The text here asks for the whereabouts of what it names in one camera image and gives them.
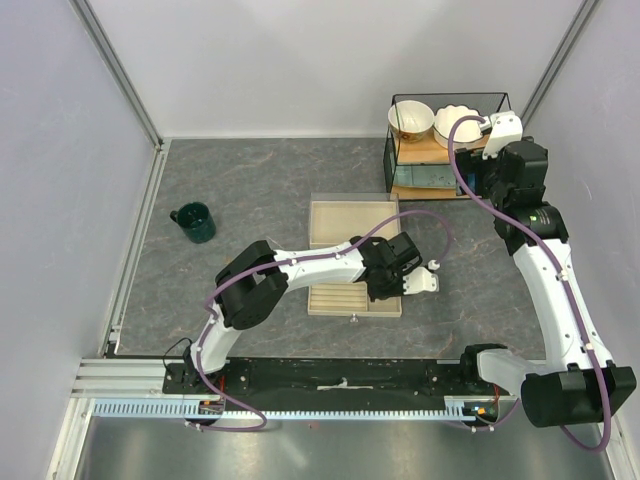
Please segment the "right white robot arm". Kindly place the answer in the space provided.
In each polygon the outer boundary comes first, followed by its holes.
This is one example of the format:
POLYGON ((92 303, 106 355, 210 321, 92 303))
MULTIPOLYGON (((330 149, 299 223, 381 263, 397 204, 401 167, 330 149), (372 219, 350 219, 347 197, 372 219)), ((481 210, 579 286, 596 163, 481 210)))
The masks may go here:
POLYGON ((548 152, 531 139, 496 157, 459 149, 455 165, 494 217, 494 228, 519 269, 543 334, 545 360, 525 360, 499 344, 466 348, 458 381, 467 392, 492 383, 516 395, 538 428, 600 423, 637 387, 629 366, 615 364, 591 321, 573 271, 569 235, 545 201, 548 152))

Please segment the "beige jewelry box with lid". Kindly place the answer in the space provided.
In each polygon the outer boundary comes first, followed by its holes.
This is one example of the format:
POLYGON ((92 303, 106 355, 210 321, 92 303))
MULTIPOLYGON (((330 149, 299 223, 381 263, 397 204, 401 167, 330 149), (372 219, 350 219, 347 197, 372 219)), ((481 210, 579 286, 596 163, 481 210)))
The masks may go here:
POLYGON ((398 197, 388 193, 315 193, 311 195, 309 247, 326 248, 364 236, 399 213, 398 197))

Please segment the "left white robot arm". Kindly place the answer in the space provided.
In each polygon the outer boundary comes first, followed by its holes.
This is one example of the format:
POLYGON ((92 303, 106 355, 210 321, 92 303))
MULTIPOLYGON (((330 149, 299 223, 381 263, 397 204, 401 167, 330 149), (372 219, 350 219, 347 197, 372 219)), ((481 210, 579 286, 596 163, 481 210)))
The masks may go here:
POLYGON ((405 232, 389 240, 356 236, 297 252, 256 241, 217 275, 216 289, 205 302, 208 323, 185 353, 185 382, 198 393, 211 392, 243 331, 266 320, 286 293, 330 283, 364 283, 373 302, 439 288, 405 232))

